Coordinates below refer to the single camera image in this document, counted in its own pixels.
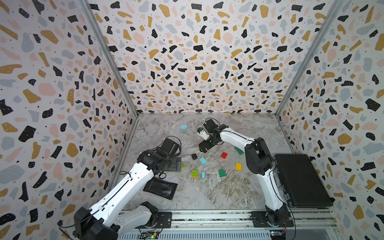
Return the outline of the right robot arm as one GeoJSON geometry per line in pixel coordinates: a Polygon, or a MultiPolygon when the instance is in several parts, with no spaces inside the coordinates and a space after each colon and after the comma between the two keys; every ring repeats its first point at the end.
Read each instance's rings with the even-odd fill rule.
{"type": "Polygon", "coordinates": [[[199,143],[199,149],[202,153],[206,153],[221,142],[229,143],[242,150],[245,153],[248,169],[256,175],[261,185],[269,225],[278,227],[289,219],[288,206],[283,201],[273,175],[274,158],[264,139],[247,137],[225,124],[217,125],[212,120],[198,128],[197,133],[204,139],[199,143]]]}

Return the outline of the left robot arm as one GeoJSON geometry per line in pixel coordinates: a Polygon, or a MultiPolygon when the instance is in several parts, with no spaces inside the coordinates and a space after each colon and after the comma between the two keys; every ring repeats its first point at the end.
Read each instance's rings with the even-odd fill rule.
{"type": "Polygon", "coordinates": [[[125,177],[90,209],[80,208],[74,215],[73,236],[79,240],[116,240],[120,235],[140,226],[153,228],[159,210],[144,202],[135,210],[122,213],[123,208],[139,191],[172,200],[177,184],[157,178],[169,172],[180,160],[181,147],[157,147],[142,152],[125,177]]]}

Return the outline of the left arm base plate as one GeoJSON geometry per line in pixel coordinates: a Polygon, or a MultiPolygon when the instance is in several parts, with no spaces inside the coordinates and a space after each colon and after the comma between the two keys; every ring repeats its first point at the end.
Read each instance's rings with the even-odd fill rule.
{"type": "Polygon", "coordinates": [[[154,217],[150,217],[147,224],[137,227],[137,229],[170,229],[172,225],[172,212],[159,212],[154,217]]]}

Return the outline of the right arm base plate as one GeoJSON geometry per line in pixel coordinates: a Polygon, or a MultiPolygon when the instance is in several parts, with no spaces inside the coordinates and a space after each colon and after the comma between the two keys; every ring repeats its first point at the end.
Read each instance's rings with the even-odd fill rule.
{"type": "Polygon", "coordinates": [[[249,219],[253,222],[254,228],[282,228],[293,227],[294,221],[290,214],[278,219],[266,211],[253,211],[249,219]]]}

